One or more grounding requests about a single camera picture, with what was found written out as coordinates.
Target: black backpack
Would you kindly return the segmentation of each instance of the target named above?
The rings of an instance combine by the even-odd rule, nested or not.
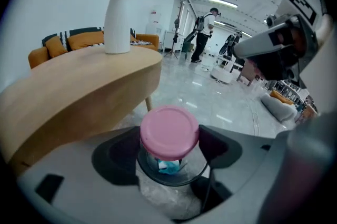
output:
[[[200,16],[195,20],[195,25],[194,29],[197,30],[198,32],[202,31],[204,29],[204,19],[207,16],[210,16],[212,14],[207,14],[206,16]]]

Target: orange pillow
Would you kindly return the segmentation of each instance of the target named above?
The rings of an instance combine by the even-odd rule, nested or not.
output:
[[[138,40],[130,34],[130,42],[137,42]]]
[[[276,98],[278,100],[280,100],[282,103],[285,104],[293,104],[293,102],[287,98],[285,98],[283,95],[281,95],[278,91],[276,90],[272,90],[272,92],[270,93],[270,96],[272,96],[273,98]]]
[[[59,36],[53,36],[52,38],[47,40],[46,47],[48,49],[48,52],[51,58],[57,57],[59,55],[62,55],[68,52],[66,48],[62,45]]]
[[[102,31],[81,33],[68,37],[68,43],[74,51],[94,44],[104,43],[104,35]]]

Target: vase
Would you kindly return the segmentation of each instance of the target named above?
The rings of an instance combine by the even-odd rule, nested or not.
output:
[[[104,21],[104,48],[108,54],[130,51],[129,0],[110,0]]]

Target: black pants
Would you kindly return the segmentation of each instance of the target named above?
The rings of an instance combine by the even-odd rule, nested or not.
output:
[[[196,36],[196,48],[195,48],[195,51],[194,51],[194,53],[191,57],[192,61],[199,60],[199,56],[204,51],[208,39],[209,39],[209,37],[204,35],[203,33],[199,32],[197,34],[197,36]]]

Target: pink round object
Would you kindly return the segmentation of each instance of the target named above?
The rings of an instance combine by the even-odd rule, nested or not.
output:
[[[145,149],[161,160],[185,157],[197,144],[199,124],[186,109],[165,105],[151,110],[141,123]]]

